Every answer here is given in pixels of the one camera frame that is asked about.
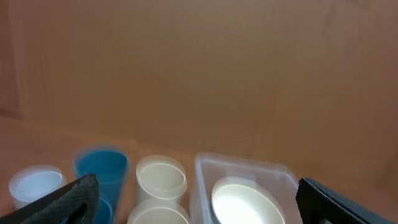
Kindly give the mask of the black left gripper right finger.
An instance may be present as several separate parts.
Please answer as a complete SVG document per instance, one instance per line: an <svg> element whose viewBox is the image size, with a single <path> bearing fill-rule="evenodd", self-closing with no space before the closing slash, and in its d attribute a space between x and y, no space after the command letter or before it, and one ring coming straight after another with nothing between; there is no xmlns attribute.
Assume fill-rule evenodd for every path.
<svg viewBox="0 0 398 224"><path fill-rule="evenodd" d="M299 180L295 200L303 224L393 224L308 177Z"/></svg>

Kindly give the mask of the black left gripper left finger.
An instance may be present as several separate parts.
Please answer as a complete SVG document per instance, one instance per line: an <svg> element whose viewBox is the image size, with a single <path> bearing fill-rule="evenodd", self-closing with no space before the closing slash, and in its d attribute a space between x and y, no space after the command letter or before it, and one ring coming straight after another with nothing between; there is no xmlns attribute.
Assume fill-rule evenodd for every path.
<svg viewBox="0 0 398 224"><path fill-rule="evenodd" d="M1 217L1 223L93 223L99 203L98 179L94 174L87 174L25 207Z"/></svg>

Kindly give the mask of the grey small cup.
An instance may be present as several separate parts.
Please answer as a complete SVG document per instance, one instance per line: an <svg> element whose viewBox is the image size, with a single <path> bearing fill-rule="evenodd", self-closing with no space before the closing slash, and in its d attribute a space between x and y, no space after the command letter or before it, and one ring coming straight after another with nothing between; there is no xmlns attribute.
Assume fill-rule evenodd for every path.
<svg viewBox="0 0 398 224"><path fill-rule="evenodd" d="M34 165L20 170L9 181L9 191L16 209L65 186L67 180L58 167Z"/></svg>

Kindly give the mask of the cream bowl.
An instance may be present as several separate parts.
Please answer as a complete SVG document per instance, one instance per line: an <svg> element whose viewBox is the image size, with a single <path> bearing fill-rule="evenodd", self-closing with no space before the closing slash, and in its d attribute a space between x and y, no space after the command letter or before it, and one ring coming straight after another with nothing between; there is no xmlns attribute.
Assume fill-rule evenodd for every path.
<svg viewBox="0 0 398 224"><path fill-rule="evenodd" d="M285 224L276 198L257 182L224 177L211 191L211 209L220 224Z"/></svg>

